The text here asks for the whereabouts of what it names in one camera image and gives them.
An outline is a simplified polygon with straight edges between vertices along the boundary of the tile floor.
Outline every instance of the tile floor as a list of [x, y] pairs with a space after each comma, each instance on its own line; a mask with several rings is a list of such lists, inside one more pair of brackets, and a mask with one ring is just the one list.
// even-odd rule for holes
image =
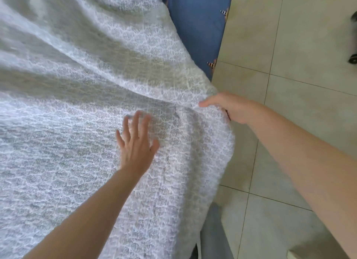
[[[355, 11], [355, 0], [232, 0], [212, 83], [357, 157], [357, 66], [347, 63]], [[215, 200], [234, 257], [347, 258], [255, 135], [233, 129]]]

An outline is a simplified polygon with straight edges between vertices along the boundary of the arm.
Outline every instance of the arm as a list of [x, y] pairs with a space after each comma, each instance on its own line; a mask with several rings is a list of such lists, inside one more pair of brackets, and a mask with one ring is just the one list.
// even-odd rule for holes
[[260, 103], [220, 93], [218, 104], [247, 124], [350, 258], [357, 258], [357, 162]]
[[98, 258], [121, 208], [141, 176], [149, 168], [159, 148], [156, 139], [151, 148], [149, 145], [147, 134], [149, 115], [143, 119], [139, 134], [139, 116], [140, 112], [136, 112], [131, 132], [128, 118], [124, 118], [123, 139], [119, 131], [116, 131], [121, 149], [120, 170], [25, 255], [25, 259]]

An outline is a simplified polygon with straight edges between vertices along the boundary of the blue bed sheet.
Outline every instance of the blue bed sheet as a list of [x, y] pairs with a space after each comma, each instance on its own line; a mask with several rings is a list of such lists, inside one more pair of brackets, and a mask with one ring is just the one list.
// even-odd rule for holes
[[212, 80], [231, 0], [163, 2], [191, 58]]

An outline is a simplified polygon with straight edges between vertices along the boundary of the hand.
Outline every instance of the hand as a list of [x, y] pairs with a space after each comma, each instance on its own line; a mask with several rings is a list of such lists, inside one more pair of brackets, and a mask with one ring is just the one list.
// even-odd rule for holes
[[141, 177], [151, 165], [154, 155], [160, 147], [157, 139], [154, 139], [150, 147], [148, 126], [151, 119], [150, 115], [145, 115], [139, 127], [140, 111], [134, 114], [131, 130], [129, 130], [126, 116], [123, 120], [123, 137], [116, 131], [116, 140], [118, 142], [121, 161], [120, 169], [131, 170], [135, 175]]
[[199, 102], [200, 107], [219, 105], [227, 110], [232, 121], [247, 123], [246, 114], [252, 105], [257, 104], [229, 92], [220, 92], [217, 95], [208, 97], [206, 100]]

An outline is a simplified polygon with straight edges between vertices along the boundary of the person's leg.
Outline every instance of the person's leg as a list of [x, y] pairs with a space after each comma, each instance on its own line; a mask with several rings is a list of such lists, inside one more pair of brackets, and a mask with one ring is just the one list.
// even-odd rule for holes
[[216, 203], [211, 204], [201, 230], [201, 252], [202, 259], [234, 259]]

